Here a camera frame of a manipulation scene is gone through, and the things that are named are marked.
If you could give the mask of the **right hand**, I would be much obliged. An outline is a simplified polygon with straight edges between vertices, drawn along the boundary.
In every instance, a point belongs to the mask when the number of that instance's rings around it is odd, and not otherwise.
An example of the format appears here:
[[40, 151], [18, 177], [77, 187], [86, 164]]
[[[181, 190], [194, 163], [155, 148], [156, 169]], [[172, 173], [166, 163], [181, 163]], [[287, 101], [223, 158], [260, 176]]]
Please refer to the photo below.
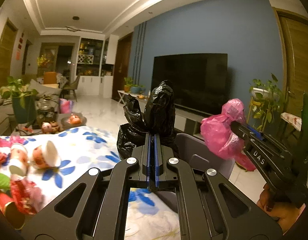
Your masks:
[[271, 192], [270, 187], [265, 184], [263, 191], [259, 196], [257, 201], [257, 206], [260, 207], [269, 216], [276, 218], [277, 223], [280, 225], [283, 233], [286, 233], [293, 224], [297, 221], [298, 217], [304, 211], [306, 205], [303, 204], [302, 207], [297, 208], [291, 203], [274, 203], [270, 205]]

